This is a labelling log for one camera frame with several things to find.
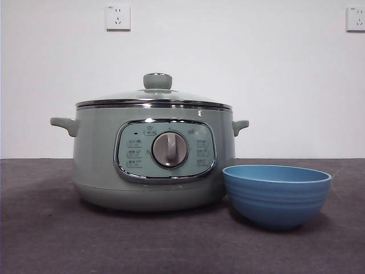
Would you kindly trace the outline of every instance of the pot base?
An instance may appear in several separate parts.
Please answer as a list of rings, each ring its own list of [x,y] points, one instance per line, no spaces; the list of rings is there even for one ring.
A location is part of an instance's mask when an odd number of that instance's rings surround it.
[[[79,195],[97,206],[125,211],[173,211],[203,206],[221,200],[224,186],[212,191],[211,187],[170,191],[108,190],[74,182]]]

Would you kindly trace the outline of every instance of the control panel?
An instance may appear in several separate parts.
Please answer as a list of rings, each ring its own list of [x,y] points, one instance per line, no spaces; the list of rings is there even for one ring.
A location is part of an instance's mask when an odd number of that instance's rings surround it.
[[[215,158],[206,124],[149,118],[120,128],[114,161],[121,175],[159,179],[202,174],[213,168]]]

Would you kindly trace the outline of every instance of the knob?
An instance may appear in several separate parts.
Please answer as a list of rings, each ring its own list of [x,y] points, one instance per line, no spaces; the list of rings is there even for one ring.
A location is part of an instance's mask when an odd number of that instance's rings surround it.
[[[172,86],[172,77],[164,73],[149,73],[143,76],[143,85],[146,89],[158,88],[169,90]]]
[[[188,145],[180,134],[165,132],[153,142],[152,153],[156,161],[163,167],[175,167],[185,160]]]

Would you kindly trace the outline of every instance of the pot handle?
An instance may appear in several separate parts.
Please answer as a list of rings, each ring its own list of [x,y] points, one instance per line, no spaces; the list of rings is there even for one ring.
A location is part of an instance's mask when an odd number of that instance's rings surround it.
[[[67,129],[69,136],[76,137],[79,129],[79,121],[76,119],[52,117],[51,125]]]
[[[234,137],[237,137],[239,131],[243,128],[247,128],[249,126],[249,124],[250,124],[250,121],[247,121],[247,120],[233,121],[232,127],[233,127]]]

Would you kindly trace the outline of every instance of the electrical outlet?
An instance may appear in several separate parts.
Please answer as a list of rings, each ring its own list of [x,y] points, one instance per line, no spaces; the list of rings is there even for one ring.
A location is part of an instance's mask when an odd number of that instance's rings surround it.
[[[107,30],[131,30],[131,9],[129,6],[107,6],[105,8]]]
[[[365,7],[348,7],[347,31],[365,31]]]

